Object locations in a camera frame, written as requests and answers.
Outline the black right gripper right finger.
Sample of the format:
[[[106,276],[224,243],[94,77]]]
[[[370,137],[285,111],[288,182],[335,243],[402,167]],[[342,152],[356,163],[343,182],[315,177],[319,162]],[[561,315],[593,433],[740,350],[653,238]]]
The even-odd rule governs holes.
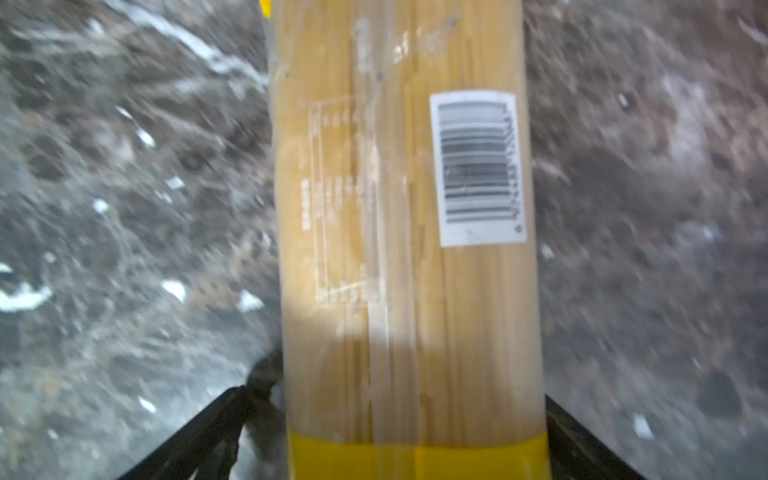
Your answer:
[[[555,480],[646,480],[550,396],[546,414]]]

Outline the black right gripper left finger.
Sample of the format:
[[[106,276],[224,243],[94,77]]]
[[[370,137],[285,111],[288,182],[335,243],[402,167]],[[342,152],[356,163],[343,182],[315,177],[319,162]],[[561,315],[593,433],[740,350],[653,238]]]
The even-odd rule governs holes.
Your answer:
[[[245,383],[225,390],[123,479],[228,479],[238,460],[241,434],[269,467],[284,461],[284,413],[272,401],[283,379],[283,353],[257,361]]]

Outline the yellow spaghetti bag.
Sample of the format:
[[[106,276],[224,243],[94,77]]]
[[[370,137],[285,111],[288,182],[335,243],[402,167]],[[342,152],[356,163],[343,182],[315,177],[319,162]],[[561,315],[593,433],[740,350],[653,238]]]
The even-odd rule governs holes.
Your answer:
[[[519,1],[269,1],[288,472],[548,479]]]

